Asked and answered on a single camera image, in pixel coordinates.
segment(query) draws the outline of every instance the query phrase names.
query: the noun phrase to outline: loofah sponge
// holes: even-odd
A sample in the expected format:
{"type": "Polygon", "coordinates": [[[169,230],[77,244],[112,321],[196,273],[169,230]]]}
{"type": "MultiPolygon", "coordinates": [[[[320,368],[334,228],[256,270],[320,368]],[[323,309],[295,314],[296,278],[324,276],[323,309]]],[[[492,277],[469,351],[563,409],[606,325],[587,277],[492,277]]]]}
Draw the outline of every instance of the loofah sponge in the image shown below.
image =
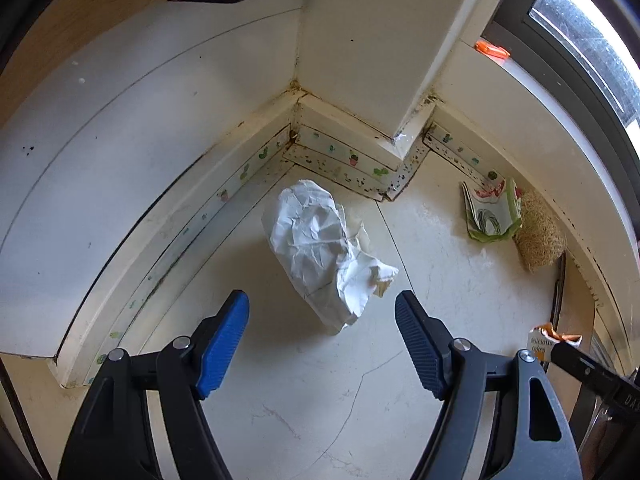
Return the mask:
{"type": "Polygon", "coordinates": [[[522,194],[522,228],[513,237],[529,270],[552,264],[566,249],[559,221],[534,190],[522,194]]]}

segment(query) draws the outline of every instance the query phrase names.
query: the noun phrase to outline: silver rivet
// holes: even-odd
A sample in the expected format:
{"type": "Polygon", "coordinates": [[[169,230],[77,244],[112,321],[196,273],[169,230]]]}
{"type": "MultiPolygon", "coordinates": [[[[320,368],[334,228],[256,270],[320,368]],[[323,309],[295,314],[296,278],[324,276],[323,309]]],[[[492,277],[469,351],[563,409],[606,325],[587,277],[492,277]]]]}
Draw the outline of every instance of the silver rivet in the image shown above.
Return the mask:
{"type": "Polygon", "coordinates": [[[174,348],[177,350],[184,350],[190,344],[191,344],[191,339],[189,339],[189,337],[185,335],[181,335],[180,337],[175,338],[174,342],[172,343],[174,348]]]}
{"type": "Polygon", "coordinates": [[[119,361],[124,357],[124,350],[122,348],[114,348],[109,352],[109,361],[119,361]]]}
{"type": "Polygon", "coordinates": [[[536,360],[535,356],[529,352],[529,350],[520,350],[518,352],[520,359],[522,359],[526,363],[532,363],[536,360]]]}
{"type": "Polygon", "coordinates": [[[461,352],[467,352],[469,350],[471,350],[471,343],[463,338],[463,337],[459,337],[457,339],[453,340],[453,346],[454,348],[460,350],[461,352]]]}

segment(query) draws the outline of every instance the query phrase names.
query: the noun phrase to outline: window frame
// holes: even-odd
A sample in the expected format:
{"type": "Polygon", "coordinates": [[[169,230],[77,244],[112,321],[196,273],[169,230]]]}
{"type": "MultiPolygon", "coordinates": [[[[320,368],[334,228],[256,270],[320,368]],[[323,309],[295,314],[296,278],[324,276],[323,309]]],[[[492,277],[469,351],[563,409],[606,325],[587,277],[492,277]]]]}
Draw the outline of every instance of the window frame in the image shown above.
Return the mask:
{"type": "MultiPolygon", "coordinates": [[[[560,41],[530,17],[536,0],[502,0],[482,36],[505,47],[571,115],[609,171],[640,237],[640,159],[596,82],[560,41]]],[[[614,0],[592,0],[636,62],[640,38],[614,0]]]]}

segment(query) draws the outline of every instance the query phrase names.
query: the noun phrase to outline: orange clip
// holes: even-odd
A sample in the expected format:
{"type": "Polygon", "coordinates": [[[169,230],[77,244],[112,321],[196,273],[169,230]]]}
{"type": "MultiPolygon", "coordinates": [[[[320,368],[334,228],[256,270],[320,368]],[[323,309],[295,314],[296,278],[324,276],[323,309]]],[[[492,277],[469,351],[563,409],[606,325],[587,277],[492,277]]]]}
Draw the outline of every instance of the orange clip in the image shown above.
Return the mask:
{"type": "Polygon", "coordinates": [[[508,57],[511,57],[511,54],[509,54],[504,48],[501,46],[495,46],[493,43],[489,43],[486,40],[476,41],[476,50],[485,56],[498,57],[499,59],[507,59],[508,57]]]}

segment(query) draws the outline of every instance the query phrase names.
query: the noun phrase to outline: black cable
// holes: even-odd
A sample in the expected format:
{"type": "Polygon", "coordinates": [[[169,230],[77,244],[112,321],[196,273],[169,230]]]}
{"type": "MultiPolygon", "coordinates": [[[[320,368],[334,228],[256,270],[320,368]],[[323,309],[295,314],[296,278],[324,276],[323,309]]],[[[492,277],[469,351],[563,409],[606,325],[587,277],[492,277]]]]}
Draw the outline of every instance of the black cable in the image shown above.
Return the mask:
{"type": "Polygon", "coordinates": [[[26,416],[24,416],[24,411],[22,410],[20,399],[18,399],[18,395],[15,393],[14,384],[11,382],[9,372],[7,372],[6,368],[4,367],[2,358],[0,358],[0,384],[2,384],[4,392],[9,399],[11,409],[14,410],[15,420],[18,422],[18,427],[20,427],[20,432],[22,433],[24,442],[27,445],[29,453],[31,454],[31,458],[33,458],[33,463],[36,465],[40,476],[42,476],[42,480],[52,480],[51,475],[49,474],[49,470],[47,469],[47,466],[45,465],[44,460],[40,455],[38,446],[36,446],[36,441],[33,439],[33,434],[31,433],[31,429],[29,428],[27,418],[26,416]]]}

